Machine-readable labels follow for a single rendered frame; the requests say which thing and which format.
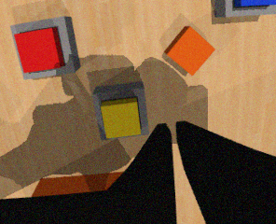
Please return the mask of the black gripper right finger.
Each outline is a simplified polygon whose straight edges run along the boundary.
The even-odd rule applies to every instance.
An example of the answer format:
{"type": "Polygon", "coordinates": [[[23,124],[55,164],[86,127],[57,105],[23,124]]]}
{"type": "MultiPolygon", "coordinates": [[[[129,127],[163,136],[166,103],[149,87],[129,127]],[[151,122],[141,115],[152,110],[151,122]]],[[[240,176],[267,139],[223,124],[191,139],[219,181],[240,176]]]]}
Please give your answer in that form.
{"type": "Polygon", "coordinates": [[[276,224],[276,157],[186,120],[176,145],[206,224],[276,224]]]}

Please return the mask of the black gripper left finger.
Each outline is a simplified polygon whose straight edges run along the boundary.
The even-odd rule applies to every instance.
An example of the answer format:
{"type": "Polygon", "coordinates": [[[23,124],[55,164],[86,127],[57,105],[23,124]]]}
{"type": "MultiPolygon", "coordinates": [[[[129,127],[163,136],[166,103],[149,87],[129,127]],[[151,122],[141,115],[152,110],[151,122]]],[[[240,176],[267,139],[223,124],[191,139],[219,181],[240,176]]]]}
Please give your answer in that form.
{"type": "Polygon", "coordinates": [[[176,224],[172,135],[158,123],[108,190],[0,199],[0,224],[176,224]]]}

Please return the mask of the red button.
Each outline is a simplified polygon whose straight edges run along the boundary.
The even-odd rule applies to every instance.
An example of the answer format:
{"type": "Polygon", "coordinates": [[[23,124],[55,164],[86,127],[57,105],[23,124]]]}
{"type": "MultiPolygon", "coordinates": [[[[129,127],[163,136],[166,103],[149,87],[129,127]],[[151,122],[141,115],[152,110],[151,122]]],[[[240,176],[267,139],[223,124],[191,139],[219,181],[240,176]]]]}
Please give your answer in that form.
{"type": "Polygon", "coordinates": [[[23,79],[74,74],[81,67],[72,18],[10,26],[23,79]]]}

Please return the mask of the yellow button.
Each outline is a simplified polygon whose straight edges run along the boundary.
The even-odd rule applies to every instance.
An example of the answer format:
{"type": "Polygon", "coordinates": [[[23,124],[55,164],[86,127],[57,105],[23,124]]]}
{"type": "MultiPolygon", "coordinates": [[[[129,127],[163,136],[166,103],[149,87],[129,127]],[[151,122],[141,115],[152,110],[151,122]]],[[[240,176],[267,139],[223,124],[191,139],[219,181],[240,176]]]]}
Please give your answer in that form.
{"type": "Polygon", "coordinates": [[[142,81],[96,86],[92,96],[102,141],[149,134],[142,81]]]}

